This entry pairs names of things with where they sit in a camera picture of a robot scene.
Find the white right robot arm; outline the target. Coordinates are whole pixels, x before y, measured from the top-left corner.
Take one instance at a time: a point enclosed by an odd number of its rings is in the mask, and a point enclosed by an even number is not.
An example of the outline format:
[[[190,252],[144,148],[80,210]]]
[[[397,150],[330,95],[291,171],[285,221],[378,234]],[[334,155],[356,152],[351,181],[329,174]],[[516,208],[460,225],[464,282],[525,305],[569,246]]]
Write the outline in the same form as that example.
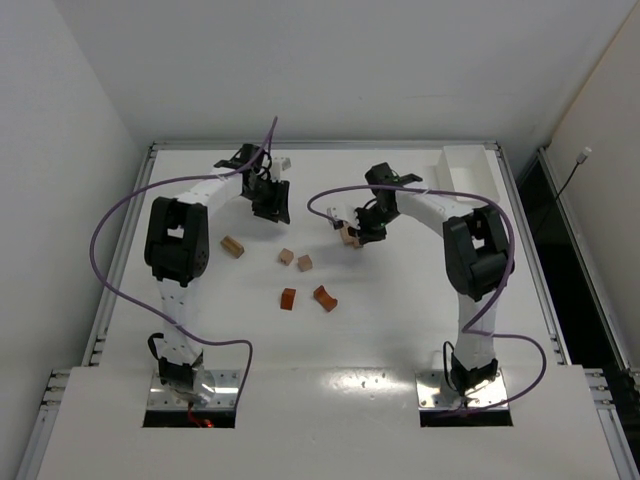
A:
[[[403,192],[421,178],[398,176],[387,163],[371,167],[365,179],[374,199],[355,210],[349,234],[364,246],[386,238],[386,225],[404,215],[427,226],[443,240],[445,271],[458,294],[458,336],[445,369],[449,387],[462,395],[495,377],[498,361],[491,335],[495,329],[494,293],[513,271],[512,251],[496,207],[473,208],[448,196]]]

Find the dark orange wood cube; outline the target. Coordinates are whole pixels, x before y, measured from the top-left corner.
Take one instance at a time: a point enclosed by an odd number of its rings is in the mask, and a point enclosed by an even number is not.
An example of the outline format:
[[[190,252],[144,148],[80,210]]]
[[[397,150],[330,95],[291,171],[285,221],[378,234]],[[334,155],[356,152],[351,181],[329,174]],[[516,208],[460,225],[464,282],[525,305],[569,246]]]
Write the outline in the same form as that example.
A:
[[[280,308],[286,311],[292,311],[295,302],[296,290],[293,288],[284,288],[280,299]]]

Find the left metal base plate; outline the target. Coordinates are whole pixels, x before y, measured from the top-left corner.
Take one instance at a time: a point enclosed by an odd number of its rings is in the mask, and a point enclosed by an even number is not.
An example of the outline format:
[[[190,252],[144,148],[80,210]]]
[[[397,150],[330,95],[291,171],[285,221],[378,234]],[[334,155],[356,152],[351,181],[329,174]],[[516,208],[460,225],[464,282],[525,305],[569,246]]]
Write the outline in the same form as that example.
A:
[[[241,380],[240,370],[198,370],[191,390],[173,386],[158,372],[151,378],[146,407],[148,411],[227,412],[236,406]]]

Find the light long wood plank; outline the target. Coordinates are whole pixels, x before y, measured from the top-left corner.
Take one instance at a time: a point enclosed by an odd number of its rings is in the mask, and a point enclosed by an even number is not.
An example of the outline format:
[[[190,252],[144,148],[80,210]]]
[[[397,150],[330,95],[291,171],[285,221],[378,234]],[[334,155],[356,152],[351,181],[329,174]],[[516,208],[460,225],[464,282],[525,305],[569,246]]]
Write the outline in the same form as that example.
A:
[[[344,245],[351,246],[353,244],[353,239],[348,232],[348,228],[343,225],[340,229],[340,236]]]

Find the light wood cube with holes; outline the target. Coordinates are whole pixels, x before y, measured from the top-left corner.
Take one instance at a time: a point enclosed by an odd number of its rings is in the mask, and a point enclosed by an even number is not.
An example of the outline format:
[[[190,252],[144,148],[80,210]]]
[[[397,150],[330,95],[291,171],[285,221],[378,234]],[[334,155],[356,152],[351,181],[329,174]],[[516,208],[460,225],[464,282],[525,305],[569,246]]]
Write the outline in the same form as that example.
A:
[[[286,265],[286,266],[290,265],[293,259],[294,259],[294,253],[289,249],[283,248],[279,252],[278,261],[283,265]]]

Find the brown long wood block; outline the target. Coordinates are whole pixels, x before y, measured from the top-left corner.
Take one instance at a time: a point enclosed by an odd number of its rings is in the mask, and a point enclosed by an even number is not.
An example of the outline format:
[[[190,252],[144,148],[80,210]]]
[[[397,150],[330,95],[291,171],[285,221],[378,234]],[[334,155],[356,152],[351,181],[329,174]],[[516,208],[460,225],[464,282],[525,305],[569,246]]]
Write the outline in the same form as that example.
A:
[[[240,258],[245,253],[244,246],[229,235],[226,235],[220,241],[220,245],[229,255],[231,255],[235,259]]]

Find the white perforated basket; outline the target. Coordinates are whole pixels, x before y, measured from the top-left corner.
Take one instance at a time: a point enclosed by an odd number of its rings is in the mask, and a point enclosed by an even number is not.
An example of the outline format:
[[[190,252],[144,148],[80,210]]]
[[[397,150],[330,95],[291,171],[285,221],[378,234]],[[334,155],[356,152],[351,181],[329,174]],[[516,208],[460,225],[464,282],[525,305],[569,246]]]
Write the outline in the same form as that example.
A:
[[[483,145],[445,146],[435,174],[438,190],[471,193],[500,202],[488,151]]]

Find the dark orange notched block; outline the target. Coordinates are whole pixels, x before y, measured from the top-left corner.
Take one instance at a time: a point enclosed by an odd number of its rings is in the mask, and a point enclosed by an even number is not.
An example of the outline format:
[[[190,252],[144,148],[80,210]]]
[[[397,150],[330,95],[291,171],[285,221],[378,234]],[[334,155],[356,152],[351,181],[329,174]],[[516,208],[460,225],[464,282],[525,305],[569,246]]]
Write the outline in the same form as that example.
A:
[[[329,294],[324,285],[314,290],[313,297],[326,312],[331,312],[338,305],[338,300]]]

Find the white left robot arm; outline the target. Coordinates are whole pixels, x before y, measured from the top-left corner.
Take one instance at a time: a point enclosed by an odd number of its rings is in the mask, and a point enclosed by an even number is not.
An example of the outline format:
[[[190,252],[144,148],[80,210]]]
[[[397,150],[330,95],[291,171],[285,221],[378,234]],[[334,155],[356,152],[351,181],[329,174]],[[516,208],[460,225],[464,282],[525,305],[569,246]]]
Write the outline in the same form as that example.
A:
[[[152,203],[144,260],[169,319],[155,356],[161,381],[185,397],[204,394],[203,344],[187,331],[198,317],[199,278],[210,259],[209,220],[242,197],[251,202],[254,216],[288,224],[290,183],[281,174],[290,167],[288,158],[245,144],[230,159],[218,161],[204,180]]]

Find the light wood block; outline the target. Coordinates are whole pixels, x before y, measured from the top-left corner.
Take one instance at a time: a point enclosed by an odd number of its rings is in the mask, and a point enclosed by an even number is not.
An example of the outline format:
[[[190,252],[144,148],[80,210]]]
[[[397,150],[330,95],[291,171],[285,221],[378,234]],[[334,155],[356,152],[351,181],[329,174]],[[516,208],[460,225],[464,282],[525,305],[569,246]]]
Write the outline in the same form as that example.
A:
[[[303,255],[298,258],[297,266],[301,272],[307,272],[313,268],[313,262],[309,255]]]

